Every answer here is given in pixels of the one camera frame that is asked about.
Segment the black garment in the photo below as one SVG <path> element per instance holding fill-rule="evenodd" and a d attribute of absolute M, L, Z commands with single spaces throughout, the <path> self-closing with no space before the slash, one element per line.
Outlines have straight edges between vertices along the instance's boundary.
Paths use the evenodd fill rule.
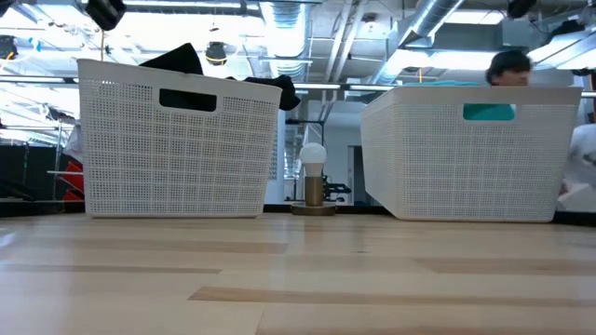
<path fill-rule="evenodd" d="M 183 74 L 203 74 L 199 57 L 190 43 L 185 43 L 161 56 L 147 60 L 141 63 L 141 66 Z M 164 107 L 212 113 L 217 106 L 217 97 L 162 88 L 159 90 L 159 103 Z"/>
<path fill-rule="evenodd" d="M 244 82 L 280 88 L 282 90 L 279 101 L 280 110 L 291 111 L 301 102 L 300 98 L 296 95 L 296 89 L 292 79 L 285 74 L 276 78 L 246 77 Z"/>

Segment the teal garment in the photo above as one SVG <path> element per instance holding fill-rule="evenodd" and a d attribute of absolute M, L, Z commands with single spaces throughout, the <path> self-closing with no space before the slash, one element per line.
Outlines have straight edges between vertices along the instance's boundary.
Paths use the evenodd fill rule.
<path fill-rule="evenodd" d="M 434 81 L 407 83 L 407 86 L 419 87 L 477 87 L 479 84 L 467 81 Z M 463 117 L 467 121 L 510 121 L 515 117 L 515 106 L 510 104 L 465 104 Z"/>

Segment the white bulb brass lamp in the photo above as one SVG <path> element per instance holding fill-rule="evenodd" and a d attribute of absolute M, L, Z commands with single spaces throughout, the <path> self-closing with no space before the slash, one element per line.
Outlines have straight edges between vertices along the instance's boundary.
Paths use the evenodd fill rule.
<path fill-rule="evenodd" d="M 305 171 L 305 201 L 291 206 L 293 215 L 332 216 L 335 213 L 335 205 L 324 204 L 322 170 L 326 159 L 327 152 L 321 144 L 309 142 L 301 149 L 300 160 Z"/>

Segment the black background equipment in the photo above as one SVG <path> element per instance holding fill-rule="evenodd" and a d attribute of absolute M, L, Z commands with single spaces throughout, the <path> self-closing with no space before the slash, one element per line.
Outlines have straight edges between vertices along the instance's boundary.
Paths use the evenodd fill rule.
<path fill-rule="evenodd" d="M 345 203 L 352 190 L 344 183 L 332 182 L 328 175 L 323 176 L 323 200 L 325 202 Z"/>

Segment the white mesh laundry basket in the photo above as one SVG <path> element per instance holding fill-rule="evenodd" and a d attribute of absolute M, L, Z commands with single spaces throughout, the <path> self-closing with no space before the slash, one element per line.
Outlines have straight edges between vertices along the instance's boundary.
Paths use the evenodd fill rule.
<path fill-rule="evenodd" d="M 361 112 L 367 193 L 400 220 L 551 221 L 579 87 L 395 87 Z M 467 121 L 465 104 L 510 104 Z"/>
<path fill-rule="evenodd" d="M 279 87 L 98 60 L 77 67 L 88 215 L 262 213 Z"/>

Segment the black ceiling dome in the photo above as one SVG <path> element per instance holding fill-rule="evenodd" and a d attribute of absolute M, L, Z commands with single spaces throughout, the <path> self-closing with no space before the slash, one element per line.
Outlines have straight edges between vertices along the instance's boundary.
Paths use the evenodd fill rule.
<path fill-rule="evenodd" d="M 225 65 L 227 63 L 225 43 L 219 41 L 209 42 L 205 50 L 205 59 L 213 66 Z"/>

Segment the red storage bin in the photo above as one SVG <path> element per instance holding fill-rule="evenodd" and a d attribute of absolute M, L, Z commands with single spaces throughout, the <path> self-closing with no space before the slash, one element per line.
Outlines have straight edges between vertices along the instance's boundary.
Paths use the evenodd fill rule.
<path fill-rule="evenodd" d="M 65 201 L 85 199 L 83 166 L 80 163 L 69 161 L 61 179 L 68 185 L 63 197 Z"/>

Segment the person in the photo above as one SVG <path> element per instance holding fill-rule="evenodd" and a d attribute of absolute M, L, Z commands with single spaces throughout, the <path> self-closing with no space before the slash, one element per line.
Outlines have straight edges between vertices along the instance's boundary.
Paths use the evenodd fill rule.
<path fill-rule="evenodd" d="M 532 65 L 517 50 L 497 53 L 486 71 L 491 86 L 528 86 Z M 557 209 L 596 213 L 596 124 L 574 128 L 565 163 Z"/>

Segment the black overhead device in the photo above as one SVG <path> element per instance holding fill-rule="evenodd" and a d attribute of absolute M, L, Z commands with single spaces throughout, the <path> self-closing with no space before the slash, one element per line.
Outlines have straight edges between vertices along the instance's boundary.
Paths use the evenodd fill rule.
<path fill-rule="evenodd" d="M 85 11 L 103 31 L 112 31 L 127 11 L 123 0 L 88 0 Z"/>
<path fill-rule="evenodd" d="M 507 0 L 507 16 L 519 19 L 525 16 L 537 3 L 537 0 Z"/>

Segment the silver ventilation duct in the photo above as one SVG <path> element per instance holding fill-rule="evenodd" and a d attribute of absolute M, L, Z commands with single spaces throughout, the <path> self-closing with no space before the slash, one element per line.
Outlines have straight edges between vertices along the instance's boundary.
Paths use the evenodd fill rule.
<path fill-rule="evenodd" d="M 419 0 L 414 13 L 395 22 L 386 39 L 386 56 L 369 79 L 373 85 L 392 85 L 406 68 L 423 67 L 424 56 L 408 47 L 431 47 L 439 28 L 466 0 Z"/>
<path fill-rule="evenodd" d="M 305 80 L 306 64 L 300 62 L 306 49 L 308 7 L 295 2 L 261 2 L 265 23 L 267 56 L 274 77 Z"/>

